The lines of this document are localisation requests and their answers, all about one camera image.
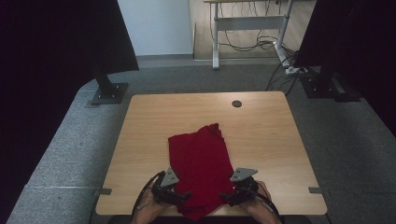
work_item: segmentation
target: gray carpet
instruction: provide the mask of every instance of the gray carpet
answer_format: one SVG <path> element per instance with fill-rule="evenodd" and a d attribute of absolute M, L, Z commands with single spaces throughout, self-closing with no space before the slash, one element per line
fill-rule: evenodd
<path fill-rule="evenodd" d="M 109 76 L 130 83 L 120 105 L 89 107 L 97 83 L 77 93 L 49 148 L 25 186 L 8 223 L 107 223 L 92 209 L 120 128 L 135 94 L 265 91 L 276 65 L 143 68 Z M 270 90 L 293 79 L 276 72 Z M 396 222 L 396 139 L 373 109 L 359 103 L 307 99 L 297 80 L 287 96 L 328 216 L 334 224 Z M 325 216 L 309 217 L 328 224 Z"/>

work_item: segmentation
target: white wall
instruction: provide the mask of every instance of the white wall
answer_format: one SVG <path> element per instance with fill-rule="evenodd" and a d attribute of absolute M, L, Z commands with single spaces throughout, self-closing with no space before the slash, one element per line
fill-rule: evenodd
<path fill-rule="evenodd" d="M 187 0 L 118 0 L 136 55 L 192 54 Z"/>

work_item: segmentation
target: black curtain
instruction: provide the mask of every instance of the black curtain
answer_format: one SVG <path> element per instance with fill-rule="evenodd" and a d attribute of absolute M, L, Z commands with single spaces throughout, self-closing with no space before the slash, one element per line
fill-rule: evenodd
<path fill-rule="evenodd" d="M 0 223 L 78 91 L 102 73 L 137 70 L 116 0 L 0 3 Z"/>

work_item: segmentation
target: standing desk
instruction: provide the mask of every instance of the standing desk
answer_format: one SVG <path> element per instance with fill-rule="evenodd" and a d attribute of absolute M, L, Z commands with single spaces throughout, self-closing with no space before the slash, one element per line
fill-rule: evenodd
<path fill-rule="evenodd" d="M 284 68 L 290 66 L 285 51 L 282 49 L 283 38 L 288 27 L 293 0 L 289 0 L 286 14 L 284 16 L 265 17 L 232 17 L 219 18 L 219 4 L 252 2 L 263 0 L 204 0 L 204 3 L 215 5 L 214 31 L 213 31 L 213 69 L 219 69 L 219 31 L 235 30 L 280 30 L 279 38 L 274 42 L 275 50 Z"/>
<path fill-rule="evenodd" d="M 233 101 L 242 106 L 233 107 Z M 136 95 L 132 98 L 104 189 L 99 215 L 129 215 L 140 190 L 169 164 L 167 138 L 218 123 L 233 168 L 257 169 L 281 215 L 323 215 L 327 211 L 311 163 L 281 91 Z M 162 216 L 181 216 L 175 206 Z M 247 216 L 223 205 L 210 216 Z"/>

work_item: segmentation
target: red cloth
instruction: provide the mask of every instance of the red cloth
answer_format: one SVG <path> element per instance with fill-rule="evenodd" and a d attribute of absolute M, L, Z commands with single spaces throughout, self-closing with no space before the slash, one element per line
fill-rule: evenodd
<path fill-rule="evenodd" d="M 219 195 L 233 193 L 233 167 L 219 125 L 175 135 L 168 141 L 170 163 L 179 178 L 175 192 L 191 192 L 190 198 L 177 207 L 178 212 L 196 221 L 226 204 Z"/>

